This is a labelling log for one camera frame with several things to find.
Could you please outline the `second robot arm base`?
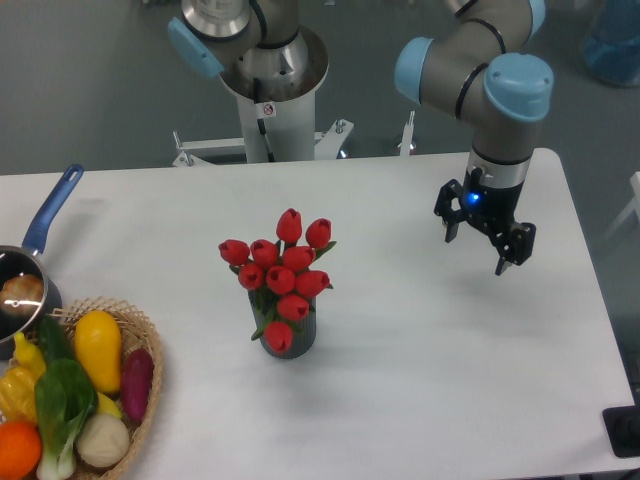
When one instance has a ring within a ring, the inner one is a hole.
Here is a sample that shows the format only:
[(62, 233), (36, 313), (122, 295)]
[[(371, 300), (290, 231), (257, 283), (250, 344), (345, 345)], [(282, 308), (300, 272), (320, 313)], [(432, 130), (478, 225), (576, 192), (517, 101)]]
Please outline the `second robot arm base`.
[(200, 75), (219, 76), (255, 103), (311, 93), (328, 72), (320, 37), (300, 22), (298, 1), (183, 1), (167, 27), (182, 58)]

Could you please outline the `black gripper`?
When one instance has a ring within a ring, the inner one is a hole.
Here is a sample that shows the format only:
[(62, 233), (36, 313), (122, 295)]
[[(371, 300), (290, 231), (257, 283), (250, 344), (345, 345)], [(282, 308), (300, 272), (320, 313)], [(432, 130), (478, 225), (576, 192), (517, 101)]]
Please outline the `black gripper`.
[[(461, 223), (487, 233), (499, 259), (495, 275), (502, 275), (510, 266), (521, 266), (532, 255), (536, 226), (518, 222), (515, 209), (524, 185), (520, 182), (508, 188), (488, 186), (481, 182), (482, 170), (473, 167), (465, 173), (463, 186), (449, 180), (439, 190), (434, 214), (445, 227), (445, 242), (452, 242)], [(458, 201), (460, 207), (454, 207)]]

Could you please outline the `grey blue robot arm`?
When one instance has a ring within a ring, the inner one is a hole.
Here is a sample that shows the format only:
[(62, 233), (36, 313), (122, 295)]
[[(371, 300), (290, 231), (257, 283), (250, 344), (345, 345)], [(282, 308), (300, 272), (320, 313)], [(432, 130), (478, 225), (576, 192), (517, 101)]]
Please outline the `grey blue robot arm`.
[(457, 29), (444, 40), (417, 37), (396, 62), (396, 89), (411, 101), (453, 115), (474, 135), (462, 181), (438, 193), (434, 213), (453, 241), (466, 223), (498, 253), (495, 273), (533, 252), (536, 227), (515, 218), (549, 110), (551, 67), (522, 53), (546, 16), (542, 1), (452, 1)]

